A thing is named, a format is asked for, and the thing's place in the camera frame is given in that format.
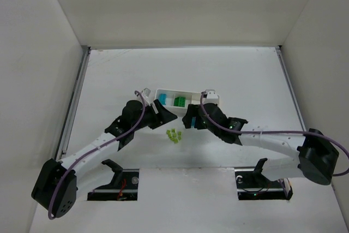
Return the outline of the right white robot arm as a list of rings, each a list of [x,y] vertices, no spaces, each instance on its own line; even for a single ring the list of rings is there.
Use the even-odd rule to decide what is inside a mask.
[[[276,181],[304,177],[325,186],[332,181],[339,152],[317,129],[272,132],[252,127],[243,118],[227,117],[213,103],[190,104],[182,122],[186,129],[207,129],[228,144],[258,147],[283,155],[280,159],[260,159],[253,171],[257,178]]]

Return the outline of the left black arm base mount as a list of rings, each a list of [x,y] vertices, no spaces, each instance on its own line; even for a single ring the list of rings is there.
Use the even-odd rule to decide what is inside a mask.
[[[123,169],[108,159],[102,162],[113,171],[108,184],[99,186],[87,194],[87,201],[137,201],[139,169]]]

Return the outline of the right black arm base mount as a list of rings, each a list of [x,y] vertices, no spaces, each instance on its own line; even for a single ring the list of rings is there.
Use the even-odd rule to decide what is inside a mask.
[[[238,200],[286,200],[293,197],[293,189],[288,178],[270,181],[261,174],[267,158],[260,159],[254,168],[234,170]]]

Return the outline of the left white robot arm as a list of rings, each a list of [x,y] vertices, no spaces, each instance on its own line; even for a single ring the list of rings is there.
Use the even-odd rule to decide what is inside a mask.
[[[64,216],[80,195],[111,182],[122,172],[122,167],[109,156],[125,147],[136,131],[145,127],[157,129],[177,118],[158,100],[128,101],[121,115],[92,143],[68,157],[47,160],[31,197],[48,211],[50,220]]]

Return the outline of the cyan lego brick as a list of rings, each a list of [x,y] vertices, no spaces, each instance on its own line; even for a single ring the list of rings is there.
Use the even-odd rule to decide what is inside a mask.
[[[159,94],[158,100],[162,105],[166,105],[166,98],[167,98],[167,94],[162,93],[162,94]]]

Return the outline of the small green cyan lego stack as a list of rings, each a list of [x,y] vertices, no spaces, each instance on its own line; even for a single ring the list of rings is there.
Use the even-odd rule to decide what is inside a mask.
[[[196,117],[193,117],[193,118],[191,119],[191,127],[192,127],[192,128],[195,128],[195,127],[196,127]]]

